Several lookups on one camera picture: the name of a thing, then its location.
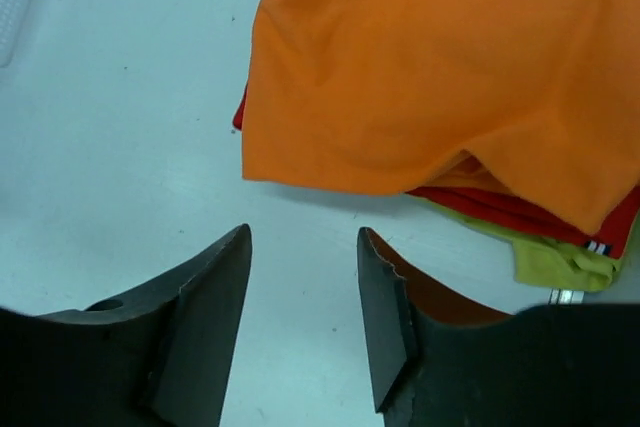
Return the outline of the orange trousers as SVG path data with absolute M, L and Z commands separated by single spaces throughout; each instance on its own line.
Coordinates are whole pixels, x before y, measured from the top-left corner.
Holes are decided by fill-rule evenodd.
M 639 0 L 261 0 L 242 173 L 485 188 L 592 234 L 639 183 Z

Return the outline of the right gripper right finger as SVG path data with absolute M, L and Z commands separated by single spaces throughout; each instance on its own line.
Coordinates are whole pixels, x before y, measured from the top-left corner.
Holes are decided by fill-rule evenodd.
M 540 304 L 508 314 L 357 239 L 373 401 L 388 426 L 635 426 L 639 308 Z

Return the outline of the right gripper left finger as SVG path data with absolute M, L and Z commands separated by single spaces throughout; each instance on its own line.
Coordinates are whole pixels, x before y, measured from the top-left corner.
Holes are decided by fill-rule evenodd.
M 252 258 L 240 225 L 84 310 L 1 313 L 5 426 L 216 426 Z

